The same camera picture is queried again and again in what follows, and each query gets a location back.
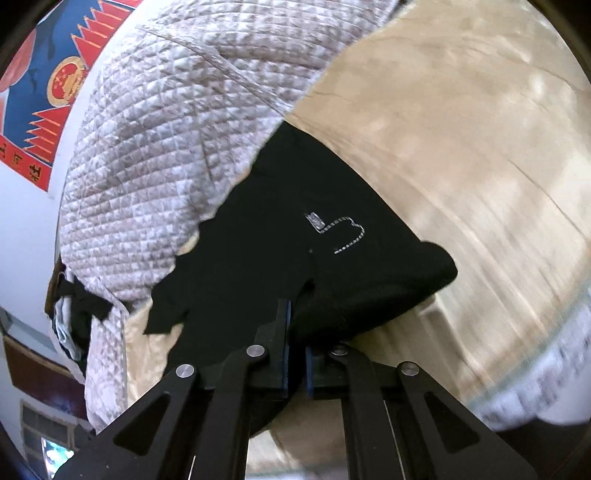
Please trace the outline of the white quilted floral bedspread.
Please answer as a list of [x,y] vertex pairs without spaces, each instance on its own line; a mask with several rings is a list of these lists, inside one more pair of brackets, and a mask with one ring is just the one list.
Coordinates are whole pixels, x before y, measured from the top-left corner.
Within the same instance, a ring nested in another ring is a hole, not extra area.
[[394,1],[145,1],[92,69],[58,234],[68,274],[112,305],[91,323],[87,418],[128,405],[124,325],[197,242],[256,152]]

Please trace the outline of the pile of clothes at headboard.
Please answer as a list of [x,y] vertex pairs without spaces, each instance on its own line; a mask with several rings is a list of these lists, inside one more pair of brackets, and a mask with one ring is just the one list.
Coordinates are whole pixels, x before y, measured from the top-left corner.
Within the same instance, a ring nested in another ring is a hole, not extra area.
[[92,320],[104,321],[112,304],[88,291],[58,258],[52,271],[44,312],[58,347],[82,374],[86,372]]

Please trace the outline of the red and blue wall poster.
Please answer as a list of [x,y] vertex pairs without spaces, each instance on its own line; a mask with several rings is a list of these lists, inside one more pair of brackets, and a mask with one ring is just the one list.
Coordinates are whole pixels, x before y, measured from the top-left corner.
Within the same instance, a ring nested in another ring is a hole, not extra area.
[[90,69],[140,3],[58,1],[1,77],[1,163],[47,191],[57,147]]

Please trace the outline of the black pants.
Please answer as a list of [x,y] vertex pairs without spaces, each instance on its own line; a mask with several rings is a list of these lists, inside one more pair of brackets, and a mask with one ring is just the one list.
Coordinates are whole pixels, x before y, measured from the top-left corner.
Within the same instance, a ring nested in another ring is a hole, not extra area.
[[413,309],[457,277],[349,165],[283,123],[249,175],[152,290],[147,334],[181,334],[166,366],[208,367],[249,346],[291,305],[291,345],[347,342]]

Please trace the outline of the window with white frame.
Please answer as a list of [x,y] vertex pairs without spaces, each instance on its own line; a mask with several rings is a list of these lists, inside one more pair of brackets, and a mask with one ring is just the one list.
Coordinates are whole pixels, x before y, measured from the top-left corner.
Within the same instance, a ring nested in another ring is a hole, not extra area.
[[24,402],[20,410],[25,459],[41,479],[52,479],[78,450],[74,443],[74,426]]

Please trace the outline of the golden satin bed sheet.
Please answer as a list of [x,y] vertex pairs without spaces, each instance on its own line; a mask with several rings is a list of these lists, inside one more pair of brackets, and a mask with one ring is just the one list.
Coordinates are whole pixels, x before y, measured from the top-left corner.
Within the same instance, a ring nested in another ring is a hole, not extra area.
[[363,333],[425,366],[543,478],[584,454],[540,414],[590,358],[590,53],[572,5],[419,1],[290,113],[459,276]]

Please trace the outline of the dark red wooden door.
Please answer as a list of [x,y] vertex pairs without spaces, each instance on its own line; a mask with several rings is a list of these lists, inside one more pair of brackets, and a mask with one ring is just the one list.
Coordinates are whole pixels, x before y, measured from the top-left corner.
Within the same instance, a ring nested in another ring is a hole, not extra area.
[[63,366],[6,335],[3,346],[12,385],[37,401],[86,420],[84,387]]

